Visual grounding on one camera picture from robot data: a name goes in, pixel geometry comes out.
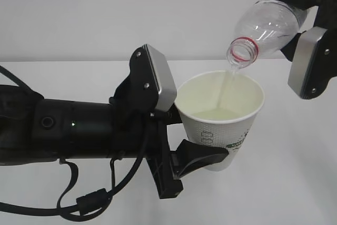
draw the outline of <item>white background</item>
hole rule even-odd
[[[106,103],[128,74],[128,62],[4,63],[46,98]],[[196,74],[226,68],[225,61],[169,61],[177,86]],[[184,190],[159,200],[143,161],[130,184],[99,218],[113,225],[335,225],[337,224],[337,82],[315,100],[300,100],[287,86],[287,60],[259,60],[243,73],[266,94],[265,106],[229,168],[200,169],[183,178]],[[168,128],[171,149],[186,137],[181,124]],[[133,163],[116,163],[121,180]],[[80,178],[63,205],[110,188],[108,160],[79,160]],[[0,200],[53,208],[70,179],[58,162],[0,167]],[[22,217],[0,212],[0,224],[73,224],[60,217]]]
[[[256,1],[0,0],[0,61],[126,60],[145,43],[171,60],[223,59]]]

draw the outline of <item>green logo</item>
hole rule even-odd
[[[240,136],[240,138],[237,142],[226,145],[226,148],[238,150],[240,148],[241,144],[243,143],[244,139],[246,139],[248,131],[249,131],[249,129],[247,129],[246,132],[244,132],[243,135]]]

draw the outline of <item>liquid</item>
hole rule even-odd
[[[211,120],[211,121],[225,121],[232,120],[239,117],[239,115],[231,110],[216,108],[213,110],[203,111],[199,113],[193,114],[193,116],[203,119],[203,120]]]
[[[220,88],[220,93],[219,93],[219,99],[216,103],[216,108],[226,108],[226,105],[221,105],[222,101],[223,101],[223,94],[227,94],[230,95],[232,89],[233,89],[233,83],[234,83],[234,79],[235,76],[237,74],[237,72],[239,71],[239,68],[237,68],[236,66],[232,66],[230,73],[230,77],[227,77],[227,75],[225,75],[225,78],[222,81],[222,85]]]

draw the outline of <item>cup rim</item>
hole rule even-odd
[[[179,90],[186,84],[188,83],[189,81],[193,80],[193,79],[196,79],[200,76],[203,76],[203,75],[207,75],[207,74],[210,74],[210,73],[217,73],[217,72],[221,72],[221,73],[225,73],[225,72],[228,72],[228,70],[226,71],[208,71],[208,72],[204,72],[204,73],[201,73],[201,74],[198,74],[196,76],[193,76],[192,78],[188,79],[187,81],[185,81],[184,83],[182,83],[178,90],[177,90],[177,94],[179,93]],[[192,120],[195,120],[195,121],[199,121],[199,122],[202,122],[202,123],[208,123],[208,124],[216,124],[216,125],[221,125],[221,124],[231,124],[231,123],[236,123],[236,122],[241,122],[241,121],[244,121],[246,119],[249,119],[250,117],[256,115],[260,110],[261,108],[263,107],[264,105],[264,102],[265,102],[265,93],[264,93],[264,90],[263,88],[261,87],[261,85],[254,79],[252,79],[250,76],[248,75],[245,75],[245,74],[241,74],[241,73],[237,73],[237,75],[242,75],[242,76],[245,76],[247,77],[249,80],[251,80],[253,83],[255,83],[261,90],[262,92],[262,101],[261,101],[261,104],[260,106],[253,112],[245,115],[245,116],[242,116],[242,117],[239,117],[239,118],[236,118],[236,119],[231,119],[231,120],[223,120],[223,121],[215,121],[215,120],[205,120],[205,119],[201,119],[201,118],[198,118],[198,117],[195,117],[195,116],[192,116],[192,115],[187,115],[186,113],[184,113],[179,107],[178,105],[176,104],[176,99],[174,101],[174,104],[175,106],[177,107],[178,111],[182,114],[184,114],[186,117],[192,119]]]

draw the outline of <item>bottle neck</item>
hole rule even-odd
[[[227,59],[238,68],[252,64],[259,54],[258,45],[248,37],[235,39],[227,50]]]

